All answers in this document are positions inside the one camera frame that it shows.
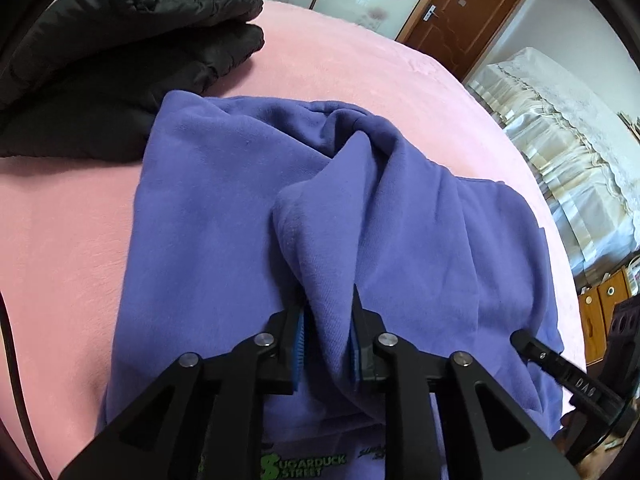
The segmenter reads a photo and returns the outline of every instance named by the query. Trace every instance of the pink bedspread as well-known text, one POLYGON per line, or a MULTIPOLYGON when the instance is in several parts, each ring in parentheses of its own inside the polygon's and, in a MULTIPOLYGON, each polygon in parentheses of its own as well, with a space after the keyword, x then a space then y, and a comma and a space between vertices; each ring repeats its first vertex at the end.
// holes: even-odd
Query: pink bedspread
MULTIPOLYGON (((505 181, 546 229, 565 355, 584 366, 574 284, 551 214, 524 160, 463 87, 433 59, 309 10, 266 2, 256 22, 264 49, 210 94, 352 102, 389 118, 454 174, 505 181)), ((54 477, 94 434, 139 174, 139 165, 0 160, 0 289, 54 477)), ((2 362, 0 418, 30 457, 2 362)))

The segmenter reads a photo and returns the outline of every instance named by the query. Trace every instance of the black puffer jacket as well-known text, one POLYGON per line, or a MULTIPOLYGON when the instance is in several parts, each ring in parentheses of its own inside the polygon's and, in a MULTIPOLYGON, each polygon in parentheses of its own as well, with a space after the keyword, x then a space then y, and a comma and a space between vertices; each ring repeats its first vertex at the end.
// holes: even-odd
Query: black puffer jacket
POLYGON ((0 156, 139 160, 164 95, 264 44, 262 0, 57 0, 0 75, 0 156))

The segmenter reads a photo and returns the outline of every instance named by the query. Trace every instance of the white lace cloth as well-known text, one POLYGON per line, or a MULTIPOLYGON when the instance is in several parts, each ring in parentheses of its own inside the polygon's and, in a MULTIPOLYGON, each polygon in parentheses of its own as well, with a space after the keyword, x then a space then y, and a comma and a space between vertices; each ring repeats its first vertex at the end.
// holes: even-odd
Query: white lace cloth
POLYGON ((629 162, 640 161, 640 144, 595 94, 532 48, 485 67, 469 86, 535 170, 576 285, 599 283, 640 240, 640 163, 629 162), (586 122, 592 116, 597 128, 586 122))
POLYGON ((585 83, 534 48, 523 48, 498 67, 535 90, 609 163, 640 246, 640 143, 622 120, 585 83))

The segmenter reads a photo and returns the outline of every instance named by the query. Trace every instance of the black mount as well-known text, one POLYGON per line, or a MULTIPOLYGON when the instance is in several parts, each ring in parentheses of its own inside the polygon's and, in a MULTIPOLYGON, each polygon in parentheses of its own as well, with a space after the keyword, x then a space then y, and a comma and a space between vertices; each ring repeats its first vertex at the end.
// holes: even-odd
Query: black mount
POLYGON ((264 395, 292 395, 303 305, 209 359, 176 359, 64 469, 60 480, 256 480, 264 395))
POLYGON ((511 344, 525 361, 535 362, 573 395, 576 412, 567 432, 566 458, 579 463, 608 436, 623 437, 636 420, 631 406, 640 377, 640 297, 618 304, 607 337, 607 352, 597 379, 560 357, 524 330, 511 344))
MULTIPOLYGON (((209 359, 187 353, 165 370, 62 472, 60 480, 257 480, 262 399, 292 395, 302 368, 301 294, 265 332, 209 359)), ((354 288, 354 386, 385 397, 386 480, 439 480, 438 430, 450 480, 577 480, 579 462, 610 433, 624 435, 638 387, 640 299, 616 307, 604 369, 587 375, 523 330, 511 342, 574 393, 579 416, 566 457, 466 352, 444 358, 388 333, 354 288), (437 403, 439 425, 434 415, 437 403)))

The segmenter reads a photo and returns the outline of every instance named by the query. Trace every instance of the brown door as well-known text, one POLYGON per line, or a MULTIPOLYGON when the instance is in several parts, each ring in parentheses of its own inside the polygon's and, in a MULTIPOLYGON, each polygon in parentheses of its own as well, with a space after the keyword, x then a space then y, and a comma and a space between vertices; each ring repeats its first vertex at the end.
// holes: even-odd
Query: brown door
POLYGON ((431 0, 404 44, 462 80, 519 0, 431 0))

